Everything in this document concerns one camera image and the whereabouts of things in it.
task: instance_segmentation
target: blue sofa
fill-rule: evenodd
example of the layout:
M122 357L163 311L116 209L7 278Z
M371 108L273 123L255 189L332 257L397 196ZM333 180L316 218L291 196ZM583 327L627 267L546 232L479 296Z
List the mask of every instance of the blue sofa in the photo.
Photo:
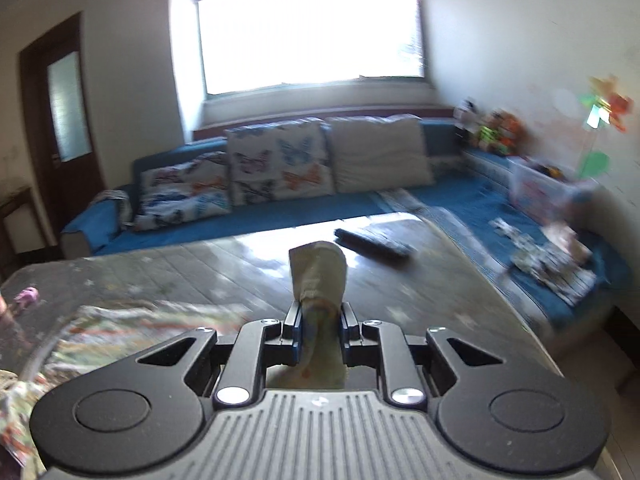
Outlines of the blue sofa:
M456 129L448 120L424 120L422 127L430 157L464 156L466 169L436 173L435 186L409 189L409 192L426 205L442 206L457 215L491 255L505 266L510 265L513 245L508 238L501 237L489 227L489 220L502 217L524 233L532 235L538 243L545 241L540 226L508 203L505 192L509 170L504 158L478 150L462 153ZM225 149L226 139L217 138L140 158L132 165L133 183L122 189L129 193L135 211L139 205L143 171L180 164L202 153ZM229 215L155 231L121 232L116 205L107 201L91 206L67 225L62 233L61 245L67 258L102 256L387 212L392 212L392 209L375 192L335 194L242 206ZM631 276L628 265L601 237L584 232L580 234L580 239L593 251L591 268L598 275L598 286L575 308L569 307L530 276L517 269L511 271L513 280L535 300L554 333L564 334L565 343L571 339L566 335L567 329L580 325L580 320L585 322L582 323L584 328L578 332L590 332L594 325L602 321L610 308L610 301L603 300L603 295L608 298L610 291L625 288Z

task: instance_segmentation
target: wooden side table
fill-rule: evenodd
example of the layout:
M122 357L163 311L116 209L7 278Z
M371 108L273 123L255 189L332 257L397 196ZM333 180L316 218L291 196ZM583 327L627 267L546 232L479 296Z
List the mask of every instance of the wooden side table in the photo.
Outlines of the wooden side table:
M44 226L38 216L31 187L21 187L11 195L0 198L0 283L4 282L4 280L20 268L20 259L18 254L15 252L14 244L12 243L6 226L4 225L4 219L20 209L22 206L27 206L31 209L31 213L35 218L36 225L38 226L44 245L45 247L49 247L47 234L44 231Z

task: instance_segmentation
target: tile floor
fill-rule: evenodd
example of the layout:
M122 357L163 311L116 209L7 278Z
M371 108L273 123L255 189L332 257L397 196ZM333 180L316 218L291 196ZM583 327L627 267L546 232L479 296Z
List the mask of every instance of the tile floor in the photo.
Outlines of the tile floor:
M611 414L607 448L623 480L640 480L640 372L603 331L559 359L558 365L605 403Z

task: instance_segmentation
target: brown wooden door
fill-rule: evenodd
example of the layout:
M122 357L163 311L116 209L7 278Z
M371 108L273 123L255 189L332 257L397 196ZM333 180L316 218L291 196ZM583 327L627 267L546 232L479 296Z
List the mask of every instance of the brown wooden door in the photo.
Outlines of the brown wooden door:
M31 161L57 237L104 189L86 113L80 27L76 14L20 53Z

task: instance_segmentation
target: storage box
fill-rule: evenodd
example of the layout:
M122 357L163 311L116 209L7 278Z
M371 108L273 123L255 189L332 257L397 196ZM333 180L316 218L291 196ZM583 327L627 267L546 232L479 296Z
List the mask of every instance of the storage box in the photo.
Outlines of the storage box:
M560 168L568 182L562 182L533 169L538 161L526 161L510 156L509 202L542 225L566 221L580 227L588 214L594 192L599 184L592 178L574 180L572 172Z

